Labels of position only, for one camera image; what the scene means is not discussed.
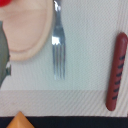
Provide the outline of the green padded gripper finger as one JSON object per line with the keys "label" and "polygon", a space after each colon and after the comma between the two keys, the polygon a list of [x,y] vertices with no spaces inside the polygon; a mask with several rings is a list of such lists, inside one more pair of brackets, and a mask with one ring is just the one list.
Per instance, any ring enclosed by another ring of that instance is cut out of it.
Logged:
{"label": "green padded gripper finger", "polygon": [[3,22],[0,21],[0,87],[4,79],[11,74],[10,53],[8,48],[7,38],[3,29]]}

